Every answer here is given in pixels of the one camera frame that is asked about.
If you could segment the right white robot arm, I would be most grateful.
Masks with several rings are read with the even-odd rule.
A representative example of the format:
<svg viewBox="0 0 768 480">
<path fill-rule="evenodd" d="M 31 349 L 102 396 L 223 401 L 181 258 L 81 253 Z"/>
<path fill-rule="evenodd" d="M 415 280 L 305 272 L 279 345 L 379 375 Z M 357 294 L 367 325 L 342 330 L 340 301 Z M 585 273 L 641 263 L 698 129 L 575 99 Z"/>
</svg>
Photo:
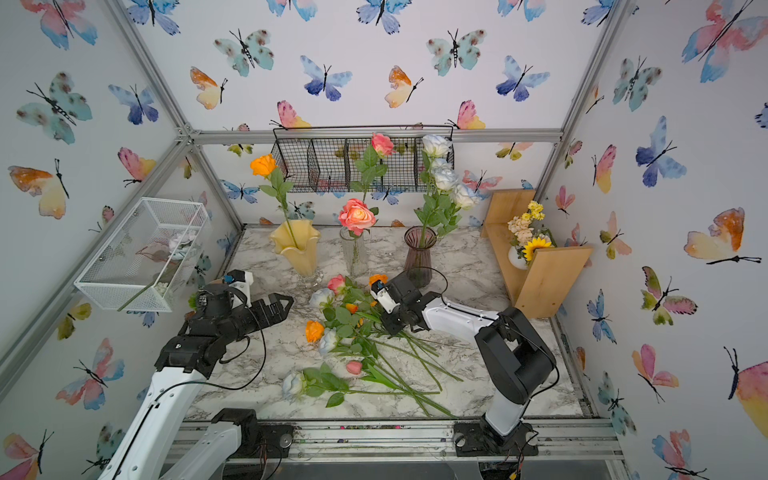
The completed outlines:
<svg viewBox="0 0 768 480">
<path fill-rule="evenodd" d="M 406 328 L 437 331 L 477 347 L 495 388 L 481 430 L 492 444 L 509 444 L 523 428 L 532 399 L 546 390 L 550 374 L 559 372 L 554 354 L 524 313 L 515 307 L 494 313 L 451 302 L 440 292 L 423 293 L 410 271 L 374 281 L 370 292 L 390 335 Z"/>
</svg>

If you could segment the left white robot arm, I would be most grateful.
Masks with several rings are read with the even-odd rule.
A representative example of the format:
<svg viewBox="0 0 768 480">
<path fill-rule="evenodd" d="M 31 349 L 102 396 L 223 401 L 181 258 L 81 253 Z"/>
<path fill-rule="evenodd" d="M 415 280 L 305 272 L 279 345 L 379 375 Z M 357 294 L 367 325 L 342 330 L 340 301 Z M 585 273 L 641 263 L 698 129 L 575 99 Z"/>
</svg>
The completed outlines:
<svg viewBox="0 0 768 480">
<path fill-rule="evenodd" d="M 189 407 L 224 360 L 230 345 L 285 321 L 291 296 L 253 300 L 246 282 L 213 283 L 197 294 L 197 307 L 179 334 L 161 349 L 146 396 L 103 479 L 213 479 L 233 456 L 262 454 L 265 435 L 252 409 L 225 408 L 201 439 L 172 467 L 166 458 Z"/>
</svg>

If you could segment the pink rose pile top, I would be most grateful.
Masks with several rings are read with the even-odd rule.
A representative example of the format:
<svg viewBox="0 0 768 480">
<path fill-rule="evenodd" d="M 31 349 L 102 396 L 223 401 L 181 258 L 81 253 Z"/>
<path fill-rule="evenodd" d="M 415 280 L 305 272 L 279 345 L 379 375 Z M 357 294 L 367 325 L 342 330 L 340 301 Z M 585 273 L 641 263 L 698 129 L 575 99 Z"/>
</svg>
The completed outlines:
<svg viewBox="0 0 768 480">
<path fill-rule="evenodd" d="M 347 228 L 357 235 L 360 235 L 364 230 L 369 234 L 377 222 L 374 211 L 358 199 L 350 199 L 342 207 L 338 220 L 341 228 Z"/>
</svg>

